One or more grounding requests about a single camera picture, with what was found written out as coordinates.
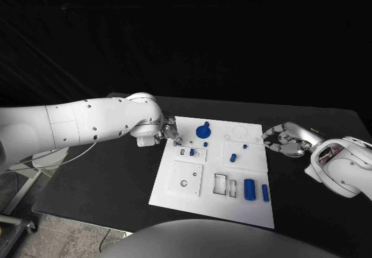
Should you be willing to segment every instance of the black tabletop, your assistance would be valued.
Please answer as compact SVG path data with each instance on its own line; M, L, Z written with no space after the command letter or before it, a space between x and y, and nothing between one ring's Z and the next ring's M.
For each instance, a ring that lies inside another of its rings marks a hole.
M109 94L109 97L127 94ZM287 121L317 129L327 138L353 136L372 142L350 110L157 97L176 116L261 124L262 130ZM66 159L86 146L72 147ZM148 205L164 141L138 148L125 135L96 143L60 166L33 205L33 211L125 231L179 219L212 219ZM344 198L304 173L307 154L294 159L267 150L275 231L344 257L372 256L372 201L360 193Z

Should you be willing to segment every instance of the white base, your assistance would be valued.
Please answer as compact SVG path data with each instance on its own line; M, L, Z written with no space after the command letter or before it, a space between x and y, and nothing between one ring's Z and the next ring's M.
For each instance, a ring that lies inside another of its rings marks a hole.
M173 140L167 141L148 204L274 228L271 198L264 202L261 188L262 184L269 188L261 125L187 117L176 119L183 144L174 146ZM200 139L196 128L206 121L212 133ZM233 163L229 161L232 153L236 154ZM225 195L213 193L215 174L226 176ZM255 201L243 199L245 179L255 182ZM235 198L229 197L231 180L235 181Z

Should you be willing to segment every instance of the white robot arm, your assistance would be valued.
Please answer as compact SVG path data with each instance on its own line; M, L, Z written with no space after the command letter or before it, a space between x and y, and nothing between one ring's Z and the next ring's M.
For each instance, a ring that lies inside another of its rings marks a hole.
M265 146L290 157L311 154L311 164L305 173L337 194L355 197L360 191L372 199L372 147L366 142L344 137L324 140L320 133L307 130L293 122L274 126L262 134L262 139L280 133L280 144L265 141Z
M130 134L140 147L171 138L181 143L174 116L147 93L49 106L0 108L0 172L36 153Z

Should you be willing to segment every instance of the small blue piece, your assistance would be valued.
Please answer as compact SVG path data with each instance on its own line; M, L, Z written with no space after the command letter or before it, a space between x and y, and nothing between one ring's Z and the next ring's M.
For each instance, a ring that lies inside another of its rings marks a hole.
M196 128L196 136L205 139L209 137L209 135L210 135L209 123L205 122L205 124Z
M235 162L235 159L236 159L236 154L233 153L233 154L231 155L231 162Z
M254 188L254 180L243 180L243 199L255 200L255 188Z
M269 201L269 193L267 192L267 185L262 184L262 194L264 194L264 201Z

